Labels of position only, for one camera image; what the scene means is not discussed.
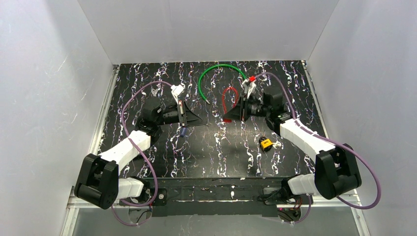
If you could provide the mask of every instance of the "metal frame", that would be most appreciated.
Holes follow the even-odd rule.
[[[310,77],[310,74],[307,70],[307,63],[306,61],[302,60],[302,65],[304,68],[304,72],[306,74],[307,77],[307,81],[308,84],[311,88],[311,93],[313,95],[313,99],[314,102],[316,104],[317,107],[317,111],[318,111],[318,115],[320,117],[320,121],[322,123],[323,129],[324,129],[324,133],[326,135],[326,137],[328,137],[328,133],[323,121],[323,116],[322,116],[322,112],[319,106],[319,102],[317,99],[317,95]],[[100,117],[98,120],[98,124],[94,133],[94,137],[93,140],[91,142],[91,146],[90,146],[90,153],[95,153],[97,154],[98,152],[98,147],[100,144],[100,138],[101,138],[101,133],[103,131],[104,128],[104,124],[105,124],[105,119],[110,107],[110,101],[112,99],[112,95],[113,95],[113,90],[114,90],[114,86],[117,80],[117,76],[119,74],[119,66],[115,66],[114,72],[113,72],[113,76],[112,79],[110,81],[109,87],[107,89],[107,93],[104,99],[104,103],[100,112]],[[341,195],[341,197],[343,199],[345,199],[346,201],[352,203],[352,204],[357,204],[357,205],[361,205],[360,203],[360,199],[359,196],[357,194],[356,190],[350,191],[346,194]],[[332,199],[332,200],[327,200],[325,198],[323,198],[322,196],[313,196],[313,201],[314,204],[312,205],[312,207],[348,207],[347,205],[345,205],[344,203],[342,203],[341,201],[339,201],[338,199]],[[291,208],[292,206],[289,205],[277,205],[278,208]],[[62,228],[62,232],[61,232],[61,236],[72,236],[73,232],[74,232],[74,228],[75,228],[75,224],[77,221],[77,217],[78,217],[78,212],[80,208],[98,208],[97,206],[94,206],[93,204],[90,204],[82,199],[79,199],[77,197],[74,196],[74,191],[71,191],[71,194],[69,196],[68,199],[68,204],[67,204],[67,212],[66,212],[66,217],[65,217],[65,222],[64,222],[64,226]],[[135,208],[132,206],[120,206],[118,204],[114,205],[114,208]],[[368,226],[365,222],[365,219],[363,217],[363,213],[362,210],[360,209],[355,209],[355,208],[351,208],[352,209],[352,215],[354,217],[354,220],[356,222],[357,225],[357,230],[359,232],[360,236],[369,236],[369,230],[368,230]]]
[[[94,131],[94,136],[91,141],[89,153],[97,154],[98,147],[100,145],[101,133],[103,132],[104,123],[106,121],[107,113],[109,112],[110,101],[112,100],[113,91],[115,88],[117,76],[119,74],[120,65],[115,65],[113,69],[113,74],[110,79],[109,87],[107,88],[106,96],[104,97],[103,106],[101,107],[100,115],[98,117],[97,126]],[[71,190],[71,194],[68,199],[68,204],[66,207],[66,216],[64,221],[64,226],[61,231],[61,236],[72,236],[74,233],[75,224],[77,222],[78,211],[80,208],[85,208],[90,203],[84,201],[78,202],[74,196],[74,188]]]

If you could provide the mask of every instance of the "black mounting bracket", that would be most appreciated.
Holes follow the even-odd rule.
[[[119,193],[119,165],[88,154],[75,184],[74,195],[102,209],[109,208]]]
[[[277,187],[267,187],[267,188],[264,188],[263,189],[263,194],[264,195],[271,195],[271,197],[270,198],[267,198],[265,201],[264,201],[264,204],[265,205],[286,205],[286,204],[288,204],[285,200],[283,200],[282,198],[281,198],[281,193],[282,193],[282,191],[281,191],[281,189],[282,189],[282,187],[281,188],[277,188]],[[313,197],[312,196],[307,196],[307,195],[305,195],[305,194],[302,194],[302,195],[294,195],[294,196],[292,196],[292,197],[290,197],[290,198],[287,198],[286,200],[289,200],[289,199],[291,199],[291,198],[301,198],[302,199],[302,203],[303,204],[308,204],[308,199],[310,199],[310,201],[311,201],[311,203],[313,203]]]
[[[362,179],[355,156],[339,147],[317,154],[314,183],[326,199],[335,198],[360,187]]]
[[[149,135],[152,146],[162,134],[160,126],[172,123],[179,123],[181,127],[205,124],[203,119],[194,114],[183,100],[162,110],[161,100],[158,97],[150,97],[143,104],[142,114],[138,117],[135,130],[143,131]]]
[[[247,121],[250,116],[265,117],[267,126],[278,135],[280,124],[291,119],[291,114],[285,110],[282,91],[272,87],[264,89],[262,102],[254,95],[247,98],[246,94],[242,94],[237,105],[224,114],[223,120]]]

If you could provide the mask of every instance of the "marbled tabletop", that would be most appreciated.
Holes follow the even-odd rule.
[[[207,125],[188,128],[185,137],[179,136],[178,124],[162,126],[158,142],[145,154],[151,160],[158,177],[287,177],[307,174],[314,164],[299,148],[288,140],[278,137],[266,126],[265,120],[252,117],[246,123],[222,120],[222,92],[229,86],[242,91],[241,75],[230,68],[217,68],[204,76],[202,90],[211,105],[200,97],[197,81],[201,73],[216,64],[231,64],[247,77],[262,72],[272,72],[287,86],[290,99],[300,120],[324,135],[317,107],[301,61],[228,61],[228,62],[172,62],[122,64],[117,76],[110,108],[103,129],[100,150],[106,151],[125,138],[121,126],[121,110],[132,95],[151,81],[166,81],[173,85],[181,83],[181,94],[188,107]],[[260,96],[267,86],[281,89],[274,78],[260,77],[255,94]],[[142,104],[150,96],[160,97],[163,107],[174,101],[171,90],[162,84],[152,85],[134,100],[124,114],[129,130],[141,112]],[[234,93],[226,94],[230,109]],[[270,138],[273,149],[264,153],[259,148],[261,136]],[[124,177],[151,177],[142,158],[131,161],[121,172]]]

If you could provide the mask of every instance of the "gray wall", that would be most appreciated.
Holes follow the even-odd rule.
[[[113,64],[308,59],[338,0],[79,0]]]
[[[1,235],[59,235],[111,74],[76,0],[0,1]]]
[[[380,204],[364,211],[373,235],[415,235],[417,2],[340,0],[309,70],[331,138],[376,170]],[[375,184],[361,168],[364,204]]]

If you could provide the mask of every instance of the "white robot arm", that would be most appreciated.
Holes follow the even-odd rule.
[[[186,128],[205,124],[190,111],[184,101],[178,100],[178,95],[184,88],[181,85],[172,86],[171,90],[175,104],[163,110],[159,98],[147,99],[135,130],[129,137],[105,152],[98,155],[88,154],[84,158],[75,185],[75,196],[107,209],[117,199],[141,195],[144,187],[141,180],[135,177],[119,179],[121,170],[139,155],[131,141],[145,151],[160,137],[161,125],[179,123],[182,128]]]
[[[291,114],[285,111],[282,91],[266,87],[262,101],[244,92],[237,105],[227,112],[223,119],[245,122],[250,116],[265,117],[272,131],[291,141],[315,163],[314,174],[296,175],[281,181],[281,189],[278,191],[279,194],[275,195],[276,198],[288,200],[295,195],[308,194],[332,199],[361,186],[355,156],[315,137],[313,131],[298,119],[291,117]]]

